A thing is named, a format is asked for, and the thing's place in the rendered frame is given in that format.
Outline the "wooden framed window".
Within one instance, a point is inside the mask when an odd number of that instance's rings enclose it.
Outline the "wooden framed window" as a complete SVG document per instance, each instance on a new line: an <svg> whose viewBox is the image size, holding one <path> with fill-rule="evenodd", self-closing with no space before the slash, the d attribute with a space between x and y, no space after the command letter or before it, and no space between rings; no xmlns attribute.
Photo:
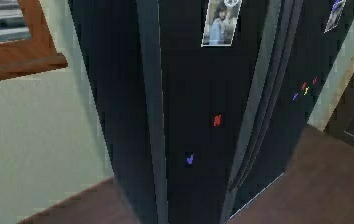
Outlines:
<svg viewBox="0 0 354 224"><path fill-rule="evenodd" d="M56 50L40 1L17 2L31 38L0 43L0 81L66 68L67 59Z"/></svg>

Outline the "black fridge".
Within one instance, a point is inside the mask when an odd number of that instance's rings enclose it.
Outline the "black fridge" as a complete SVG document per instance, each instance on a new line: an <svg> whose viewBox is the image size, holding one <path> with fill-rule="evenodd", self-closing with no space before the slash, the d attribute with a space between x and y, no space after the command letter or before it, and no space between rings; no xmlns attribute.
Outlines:
<svg viewBox="0 0 354 224"><path fill-rule="evenodd" d="M242 0L232 45L202 47L209 0L158 0L169 224L219 224L269 1ZM346 0L325 33L334 2L284 0L230 217L293 154L354 21ZM114 176L138 223L158 224L137 2L69 4Z"/></svg>

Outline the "small tilted photo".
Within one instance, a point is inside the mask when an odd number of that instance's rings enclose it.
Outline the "small tilted photo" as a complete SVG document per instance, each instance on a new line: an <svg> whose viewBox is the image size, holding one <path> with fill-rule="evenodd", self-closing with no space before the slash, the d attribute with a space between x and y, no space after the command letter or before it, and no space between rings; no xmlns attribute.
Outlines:
<svg viewBox="0 0 354 224"><path fill-rule="evenodd" d="M329 32L338 25L345 4L346 0L335 0L324 30L325 33Z"/></svg>

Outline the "photo of a person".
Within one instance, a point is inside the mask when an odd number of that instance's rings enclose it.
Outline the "photo of a person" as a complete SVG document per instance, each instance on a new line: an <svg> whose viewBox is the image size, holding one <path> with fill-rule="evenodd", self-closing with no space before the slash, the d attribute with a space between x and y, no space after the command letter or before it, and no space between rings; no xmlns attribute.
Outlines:
<svg viewBox="0 0 354 224"><path fill-rule="evenodd" d="M209 0L202 47L231 46L242 0Z"/></svg>

